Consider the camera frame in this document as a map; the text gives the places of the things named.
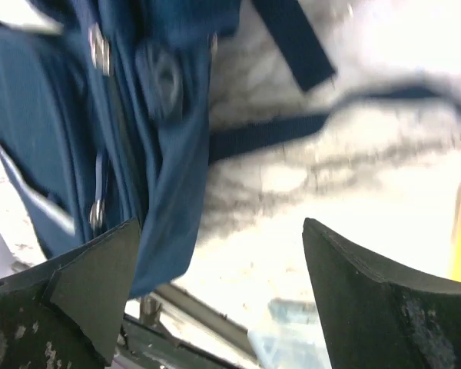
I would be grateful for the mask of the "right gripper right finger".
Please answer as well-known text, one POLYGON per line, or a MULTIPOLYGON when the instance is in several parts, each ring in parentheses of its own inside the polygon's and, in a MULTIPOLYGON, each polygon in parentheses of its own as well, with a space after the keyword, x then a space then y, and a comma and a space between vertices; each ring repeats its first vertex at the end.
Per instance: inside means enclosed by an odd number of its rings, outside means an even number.
POLYGON ((303 248, 334 368, 461 368, 461 283, 409 268, 316 219, 303 248))

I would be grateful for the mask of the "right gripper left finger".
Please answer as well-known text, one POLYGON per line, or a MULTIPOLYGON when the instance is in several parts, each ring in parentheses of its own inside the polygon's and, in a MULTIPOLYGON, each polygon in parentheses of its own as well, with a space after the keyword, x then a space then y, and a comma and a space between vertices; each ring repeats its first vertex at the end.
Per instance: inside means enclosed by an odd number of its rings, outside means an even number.
POLYGON ((139 223, 131 219, 66 254, 0 278, 0 368, 110 365, 139 241, 139 223))

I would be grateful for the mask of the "navy blue student backpack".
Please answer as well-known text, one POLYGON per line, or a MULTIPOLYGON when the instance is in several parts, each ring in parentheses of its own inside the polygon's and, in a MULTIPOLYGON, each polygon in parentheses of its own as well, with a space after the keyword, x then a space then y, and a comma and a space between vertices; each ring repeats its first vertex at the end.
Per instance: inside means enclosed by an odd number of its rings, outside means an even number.
POLYGON ((55 258, 137 219, 130 297, 187 269, 211 163, 312 135, 324 113, 211 132, 238 1, 36 1, 59 33, 0 20, 0 158, 55 258))

